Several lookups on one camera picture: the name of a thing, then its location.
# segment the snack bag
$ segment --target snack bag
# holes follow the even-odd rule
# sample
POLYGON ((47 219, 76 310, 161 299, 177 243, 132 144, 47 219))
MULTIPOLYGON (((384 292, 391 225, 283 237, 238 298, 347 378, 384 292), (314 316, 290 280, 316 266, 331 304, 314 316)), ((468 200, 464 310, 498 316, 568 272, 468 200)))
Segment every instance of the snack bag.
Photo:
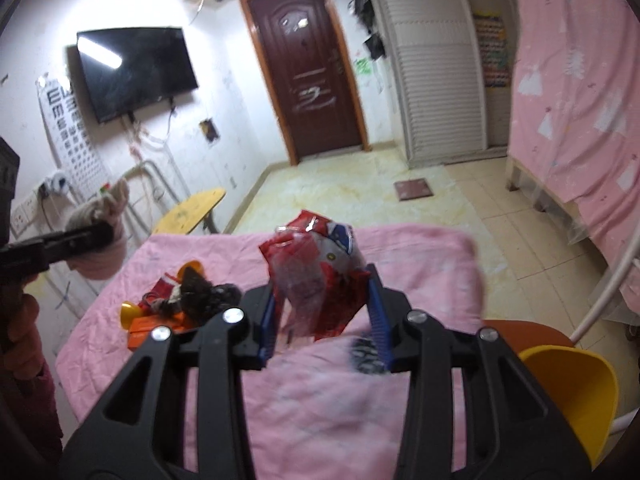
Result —
POLYGON ((340 335, 367 301, 369 273, 351 226, 304 210, 260 251, 290 304, 280 330, 287 346, 340 335))

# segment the black flat screen tv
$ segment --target black flat screen tv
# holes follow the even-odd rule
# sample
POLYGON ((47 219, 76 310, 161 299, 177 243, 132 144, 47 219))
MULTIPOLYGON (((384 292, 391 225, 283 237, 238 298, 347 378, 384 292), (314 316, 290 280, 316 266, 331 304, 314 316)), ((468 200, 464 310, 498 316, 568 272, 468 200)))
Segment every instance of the black flat screen tv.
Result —
POLYGON ((181 28, 78 32, 78 51, 99 123, 198 87, 181 28))

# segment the pink tablecloth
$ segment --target pink tablecloth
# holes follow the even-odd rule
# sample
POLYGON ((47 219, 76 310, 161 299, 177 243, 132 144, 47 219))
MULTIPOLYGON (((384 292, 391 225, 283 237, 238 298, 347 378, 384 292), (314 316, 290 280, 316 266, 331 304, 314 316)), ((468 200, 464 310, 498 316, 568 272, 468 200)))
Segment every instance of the pink tablecloth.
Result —
MULTIPOLYGON (((80 420, 127 361, 118 311, 165 271, 203 262, 216 283, 244 290, 268 279, 258 244, 267 235, 151 237, 104 289, 58 355, 56 369, 80 420)), ((356 231, 366 259, 386 286, 404 291, 414 308, 449 328, 476 332, 482 279, 473 242, 461 232, 422 225, 356 231)), ((408 394, 406 374, 367 375, 352 364, 351 347, 369 329, 363 309, 343 336, 272 359, 243 376, 246 414, 260 479, 380 479, 393 476, 408 394)), ((454 467, 464 465, 462 384, 456 378, 454 467)), ((186 417, 186 462, 195 466, 194 390, 186 417)))
MULTIPOLYGON (((640 221, 640 23, 626 0, 518 0, 509 152, 614 266, 640 221)), ((640 272, 621 288, 640 313, 640 272)))

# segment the floor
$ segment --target floor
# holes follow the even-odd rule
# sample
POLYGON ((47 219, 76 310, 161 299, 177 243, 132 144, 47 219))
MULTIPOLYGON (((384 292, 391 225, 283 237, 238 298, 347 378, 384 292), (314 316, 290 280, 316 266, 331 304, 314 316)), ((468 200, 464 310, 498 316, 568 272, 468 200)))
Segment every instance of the floor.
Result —
MULTIPOLYGON (((590 242, 569 246, 522 192, 505 190, 505 165, 498 158, 410 171, 396 150, 311 160, 272 173, 235 233, 270 232, 303 208, 354 227, 424 222, 461 228, 478 244, 487 319, 534 320, 569 335, 606 264, 590 242), (393 183, 420 177, 435 196, 399 202, 393 183)), ((626 341, 623 325, 600 321, 580 346, 615 368, 619 414, 638 407, 640 351, 626 341)))

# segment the door frame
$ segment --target door frame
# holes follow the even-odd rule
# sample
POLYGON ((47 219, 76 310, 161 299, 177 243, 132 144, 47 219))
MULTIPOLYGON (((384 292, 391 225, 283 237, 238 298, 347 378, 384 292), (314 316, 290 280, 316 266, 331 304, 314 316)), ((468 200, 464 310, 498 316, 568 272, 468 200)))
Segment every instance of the door frame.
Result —
MULTIPOLYGON (((269 91, 271 104, 273 105, 273 109, 276 112, 276 117, 278 118, 278 125, 280 126, 282 137, 284 138, 284 143, 287 147, 289 162, 292 166, 297 166, 300 163, 300 157, 296 153, 296 147, 293 142, 291 129, 282 111, 282 107, 280 106, 278 95, 276 94, 275 83, 273 81, 269 65, 267 63, 267 57, 264 51, 264 47, 262 46, 260 33, 258 32, 258 28, 255 25, 254 17, 251 14, 251 9, 249 8, 249 0, 240 0, 240 5, 242 7, 242 12, 244 13, 247 27, 249 28, 249 34, 251 35, 251 39, 254 43, 254 49, 255 53, 258 56, 258 62, 260 62, 262 75, 264 76, 264 80, 267 83, 267 90, 269 91)), ((351 99, 353 100, 353 108, 356 115, 356 122, 358 125, 360 140, 362 141, 362 149, 365 152, 369 152, 371 150, 371 147, 369 145, 369 138, 367 136, 367 126, 364 120, 364 113, 362 111, 360 93, 358 92, 356 78, 353 74, 353 67, 351 66, 351 57, 349 56, 347 43, 344 39, 344 32, 342 30, 342 26, 340 25, 340 19, 338 17, 338 11, 335 8, 334 0, 324 0, 324 8, 329 14, 329 19, 331 20, 332 27, 334 28, 335 35, 338 39, 338 49, 340 50, 340 57, 342 58, 342 64, 345 67, 345 73, 347 76, 347 82, 349 84, 351 99)))

